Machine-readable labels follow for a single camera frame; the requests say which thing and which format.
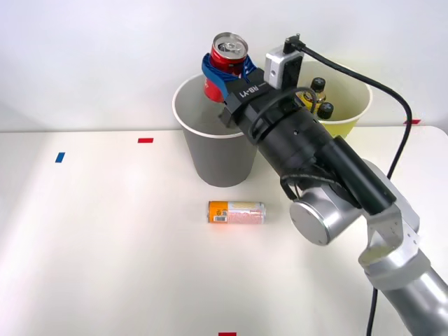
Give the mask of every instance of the red soda can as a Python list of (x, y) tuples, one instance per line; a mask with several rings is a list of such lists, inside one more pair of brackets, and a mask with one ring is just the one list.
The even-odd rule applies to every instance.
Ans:
[[(211, 45), (210, 63), (222, 72), (239, 76), (243, 72), (247, 50), (247, 43), (240, 36), (233, 33), (218, 34)], [(224, 101), (221, 91), (207, 78), (205, 78), (204, 92), (214, 102)]]

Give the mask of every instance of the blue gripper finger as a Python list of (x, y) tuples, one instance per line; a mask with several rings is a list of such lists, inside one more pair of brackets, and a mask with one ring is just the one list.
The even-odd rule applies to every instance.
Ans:
[[(244, 78), (246, 82), (249, 82), (249, 80), (247, 79), (247, 75), (249, 75), (252, 71), (257, 69), (257, 67), (252, 63), (252, 60), (249, 56), (247, 56), (246, 59), (244, 60), (243, 68), (244, 70), (243, 73), (241, 74), (241, 77)], [(223, 72), (215, 68), (213, 65), (211, 65), (209, 53), (207, 53), (202, 59), (202, 72), (209, 81), (211, 81), (214, 85), (218, 87), (224, 99), (226, 99), (227, 96), (229, 95), (229, 92), (225, 84), (239, 79), (238, 76), (232, 75), (231, 73)]]

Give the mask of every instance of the white wall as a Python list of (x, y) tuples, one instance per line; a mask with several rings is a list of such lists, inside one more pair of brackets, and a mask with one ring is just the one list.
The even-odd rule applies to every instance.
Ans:
[[(0, 131), (173, 129), (176, 87), (218, 32), (264, 54), (309, 47), (390, 85), (416, 118), (448, 130), (443, 0), (14, 0), (0, 6)], [(375, 92), (363, 123), (401, 124)]]

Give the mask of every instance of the paper cup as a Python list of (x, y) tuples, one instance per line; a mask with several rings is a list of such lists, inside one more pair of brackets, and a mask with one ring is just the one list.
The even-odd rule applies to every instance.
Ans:
[(219, 120), (224, 105), (207, 98), (204, 82), (202, 74), (186, 80), (174, 94), (173, 112), (199, 177), (212, 186), (235, 186), (251, 173), (257, 148)]
[(321, 120), (321, 124), (333, 137), (346, 137), (370, 108), (372, 89), (369, 85), (316, 61), (302, 63), (298, 86), (310, 86), (315, 77), (325, 79), (326, 101), (335, 107), (331, 118)]

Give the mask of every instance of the bottle cap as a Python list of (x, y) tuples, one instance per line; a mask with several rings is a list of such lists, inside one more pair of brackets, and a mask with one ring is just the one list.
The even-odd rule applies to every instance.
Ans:
[(320, 119), (330, 119), (331, 115), (333, 114), (333, 110), (335, 107), (331, 103), (322, 103), (319, 106), (319, 110), (317, 110), (317, 116)]
[(311, 89), (313, 89), (317, 93), (320, 93), (323, 91), (325, 84), (325, 79), (323, 79), (322, 77), (315, 77), (315, 79), (313, 79), (313, 81), (311, 82)]

